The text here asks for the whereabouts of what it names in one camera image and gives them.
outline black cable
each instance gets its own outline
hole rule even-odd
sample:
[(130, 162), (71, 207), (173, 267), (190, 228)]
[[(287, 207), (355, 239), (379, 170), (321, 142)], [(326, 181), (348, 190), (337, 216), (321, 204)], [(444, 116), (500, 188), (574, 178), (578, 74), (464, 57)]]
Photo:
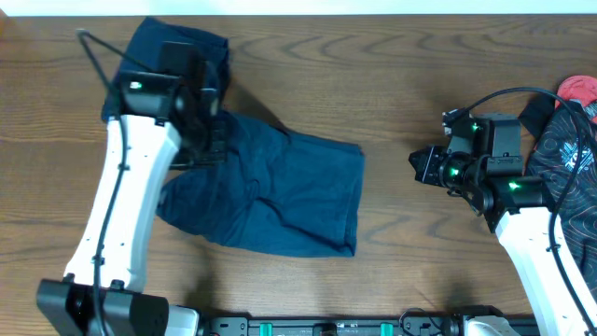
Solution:
[[(79, 43), (85, 50), (87, 57), (90, 59), (91, 64), (93, 65), (93, 68), (95, 69), (95, 72), (98, 74), (98, 76), (104, 83), (104, 86), (108, 91), (108, 94), (113, 95), (113, 97), (116, 101), (116, 105), (119, 106), (118, 90), (108, 81), (107, 77), (105, 76), (104, 71), (102, 70), (102, 67), (100, 66), (97, 59), (91, 52), (91, 49), (84, 37), (85, 36), (89, 37), (91, 40), (114, 51), (118, 55), (122, 56), (123, 58), (126, 58), (127, 60), (129, 60), (131, 62), (134, 62), (134, 63), (137, 63), (137, 62), (135, 60), (133, 60), (132, 58), (126, 56), (121, 51), (113, 48), (112, 46), (109, 46), (107, 43), (100, 40), (99, 38), (91, 35), (88, 31), (77, 30), (76, 35), (78, 37)], [(118, 121), (118, 125), (120, 126), (120, 139), (122, 140), (122, 157), (120, 159), (120, 164), (117, 167), (118, 168), (118, 176), (116, 179), (116, 183), (114, 185), (114, 190), (112, 191), (112, 196), (110, 197), (110, 202), (105, 211), (104, 222), (102, 223), (102, 228), (100, 230), (100, 236), (98, 237), (97, 248), (95, 250), (95, 256), (93, 256), (93, 311), (95, 313), (95, 317), (97, 318), (99, 330), (104, 336), (108, 335), (108, 331), (105, 326), (104, 314), (102, 312), (102, 307), (101, 307), (101, 292), (100, 292), (100, 284), (101, 284), (100, 271), (101, 270), (100, 270), (100, 268), (103, 263), (102, 250), (104, 249), (105, 234), (107, 232), (107, 227), (108, 227), (108, 223), (110, 222), (110, 217), (112, 215), (112, 211), (114, 210), (114, 204), (116, 202), (118, 190), (120, 189), (120, 183), (122, 182), (122, 176), (124, 175), (124, 171), (127, 169), (126, 161), (127, 161), (127, 151), (128, 151), (126, 129), (124, 127), (124, 123), (121, 118), (119, 108), (116, 108), (116, 110), (113, 111), (113, 113), (114, 113), (114, 116), (113, 116), (114, 119)]]
[(427, 318), (429, 318), (429, 321), (431, 321), (431, 324), (436, 327), (440, 332), (441, 332), (441, 327), (439, 326), (438, 323), (436, 323), (436, 321), (433, 320), (433, 318), (431, 318), (431, 315), (429, 313), (427, 313), (427, 311), (423, 308), (419, 308), (419, 307), (413, 307), (413, 308), (409, 308), (406, 311), (404, 311), (404, 313), (402, 313), (402, 315), (400, 316), (400, 318), (398, 318), (398, 326), (402, 328), (402, 330), (408, 335), (408, 336), (414, 336), (412, 335), (412, 333), (410, 333), (409, 331), (406, 330), (406, 328), (404, 328), (404, 325), (402, 322), (402, 319), (408, 315), (410, 312), (414, 312), (414, 311), (419, 311), (422, 312)]
[[(572, 187), (572, 184), (574, 183), (574, 180), (576, 178), (576, 175), (578, 174), (578, 168), (580, 167), (580, 162), (582, 161), (582, 149), (583, 149), (583, 142), (585, 137), (583, 136), (583, 131), (587, 131), (589, 133), (589, 137), (592, 136), (592, 131), (591, 131), (591, 126), (590, 124), (583, 124), (581, 123), (577, 118), (578, 118), (578, 114), (580, 114), (581, 116), (584, 116), (585, 120), (587, 120), (588, 122), (590, 122), (589, 118), (582, 112), (579, 113), (575, 113), (575, 110), (570, 107), (569, 104), (566, 103), (566, 101), (560, 97), (559, 95), (545, 90), (545, 89), (541, 89), (541, 88), (532, 88), (532, 87), (520, 87), (520, 88), (511, 88), (511, 89), (505, 89), (505, 90), (501, 90), (501, 91), (496, 91), (486, 97), (481, 98), (480, 100), (478, 100), (477, 102), (475, 102), (474, 104), (472, 104), (471, 106), (467, 107), (464, 109), (463, 113), (469, 113), (471, 109), (487, 102), (488, 100), (497, 97), (499, 95), (502, 94), (507, 94), (507, 93), (512, 93), (512, 92), (536, 92), (536, 93), (541, 93), (541, 94), (546, 94), (547, 96), (557, 100), (558, 102), (560, 102), (560, 104), (562, 104), (562, 106), (564, 107), (564, 109), (570, 114), (570, 118), (572, 119), (572, 122), (575, 126), (576, 129), (576, 140), (578, 143), (578, 151), (576, 154), (576, 164), (574, 169), (572, 170), (572, 173), (570, 174), (570, 176), (568, 177), (568, 180), (566, 182), (566, 185), (564, 186), (562, 193), (560, 194), (560, 197), (558, 198), (558, 201), (555, 203), (555, 206), (553, 208), (553, 211), (551, 212), (551, 217), (549, 218), (549, 225), (548, 225), (548, 235), (549, 235), (549, 250), (551, 251), (551, 253), (553, 254), (553, 258), (556, 262), (556, 266), (558, 267), (558, 271), (560, 271), (560, 275), (562, 276), (562, 280), (564, 282), (564, 284), (566, 285), (566, 288), (568, 289), (568, 292), (570, 293), (570, 296), (572, 297), (572, 300), (574, 301), (576, 308), (578, 309), (578, 311), (580, 312), (580, 315), (582, 316), (582, 318), (585, 320), (585, 323), (587, 324), (587, 328), (589, 329), (589, 332), (593, 335), (593, 336), (597, 336), (597, 330), (595, 329), (595, 327), (592, 325), (592, 321), (590, 320), (589, 314), (587, 313), (587, 310), (585, 310), (585, 307), (582, 305), (582, 302), (580, 301), (580, 298), (578, 297), (578, 295), (576, 294), (576, 291), (574, 289), (574, 287), (572, 286), (572, 283), (570, 282), (570, 278), (568, 277), (568, 274), (566, 273), (566, 270), (563, 268), (563, 263), (562, 263), (562, 258), (560, 257), (560, 253), (558, 251), (558, 248), (560, 247), (557, 243), (556, 243), (556, 238), (555, 238), (555, 225), (556, 225), (556, 217), (558, 216), (558, 212), (560, 211), (560, 208), (562, 207), (563, 201), (566, 198), (566, 195), (568, 194), (568, 191), (570, 191), (570, 188)], [(590, 144), (592, 147), (597, 147), (595, 145), (595, 139), (591, 138), (590, 140)]]

